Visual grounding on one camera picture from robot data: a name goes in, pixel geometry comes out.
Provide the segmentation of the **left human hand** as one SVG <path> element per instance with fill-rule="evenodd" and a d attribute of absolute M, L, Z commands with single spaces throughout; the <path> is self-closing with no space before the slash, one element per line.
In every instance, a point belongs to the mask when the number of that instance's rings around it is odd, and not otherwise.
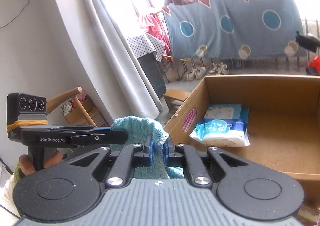
<path fill-rule="evenodd" d="M 55 166 L 57 164 L 60 164 L 62 160 L 63 160 L 63 153 L 57 150 L 56 153 L 45 162 L 44 168 L 46 169 L 46 168 Z M 20 164 L 20 169 L 25 176 L 31 175 L 32 173 L 36 172 L 32 161 L 29 159 L 29 157 L 26 154 L 23 154 L 20 156 L 19 164 Z"/>

